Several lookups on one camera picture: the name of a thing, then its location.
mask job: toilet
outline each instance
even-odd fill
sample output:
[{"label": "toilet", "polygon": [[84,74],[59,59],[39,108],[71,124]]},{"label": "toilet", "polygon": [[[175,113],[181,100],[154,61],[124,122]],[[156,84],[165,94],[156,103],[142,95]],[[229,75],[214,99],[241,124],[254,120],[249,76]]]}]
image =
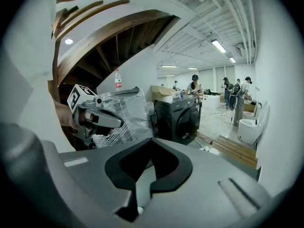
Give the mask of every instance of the toilet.
[{"label": "toilet", "polygon": [[269,105],[265,102],[256,120],[241,119],[238,123],[238,138],[246,143],[254,144],[263,131],[268,114]]},{"label": "toilet", "polygon": [[243,119],[256,120],[261,110],[261,104],[257,103],[253,112],[243,112]]}]

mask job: ceiling light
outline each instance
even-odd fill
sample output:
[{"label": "ceiling light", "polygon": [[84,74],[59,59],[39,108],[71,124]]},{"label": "ceiling light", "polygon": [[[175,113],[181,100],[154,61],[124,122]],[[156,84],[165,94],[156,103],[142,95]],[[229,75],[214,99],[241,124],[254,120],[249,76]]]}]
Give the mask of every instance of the ceiling light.
[{"label": "ceiling light", "polygon": [[218,42],[218,40],[212,40],[211,43],[217,47],[217,49],[220,50],[220,52],[224,53],[226,50],[223,48],[223,46]]},{"label": "ceiling light", "polygon": [[73,43],[73,40],[71,40],[71,39],[66,39],[66,40],[65,40],[65,43],[68,44],[68,45],[70,45],[70,44]]},{"label": "ceiling light", "polygon": [[162,65],[161,67],[177,67],[177,66],[171,66],[171,65]]}]

